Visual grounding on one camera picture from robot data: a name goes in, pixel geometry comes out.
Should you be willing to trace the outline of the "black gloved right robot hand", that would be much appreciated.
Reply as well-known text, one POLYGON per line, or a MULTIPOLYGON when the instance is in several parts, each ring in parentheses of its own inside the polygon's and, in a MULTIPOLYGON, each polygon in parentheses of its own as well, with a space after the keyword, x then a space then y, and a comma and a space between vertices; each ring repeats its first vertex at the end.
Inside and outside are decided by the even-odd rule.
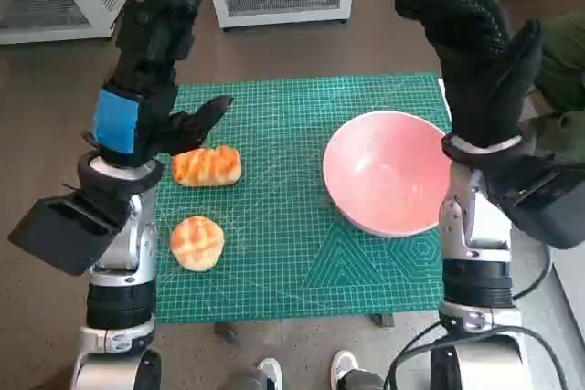
POLYGON ((539 21, 510 34, 498 0, 395 0, 395 9, 423 26, 440 60, 452 133, 479 148, 516 137, 540 68, 539 21))

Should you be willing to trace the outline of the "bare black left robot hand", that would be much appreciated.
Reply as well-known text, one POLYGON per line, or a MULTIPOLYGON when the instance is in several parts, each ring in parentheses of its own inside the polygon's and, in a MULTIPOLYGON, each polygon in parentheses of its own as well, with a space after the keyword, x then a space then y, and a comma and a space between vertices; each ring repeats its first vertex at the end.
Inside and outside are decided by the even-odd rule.
POLYGON ((187 58, 202 0, 130 0, 115 41, 120 52, 104 81, 84 139, 107 162, 137 168, 159 153, 198 148, 233 99, 219 95, 196 112, 173 110, 176 62, 187 58))

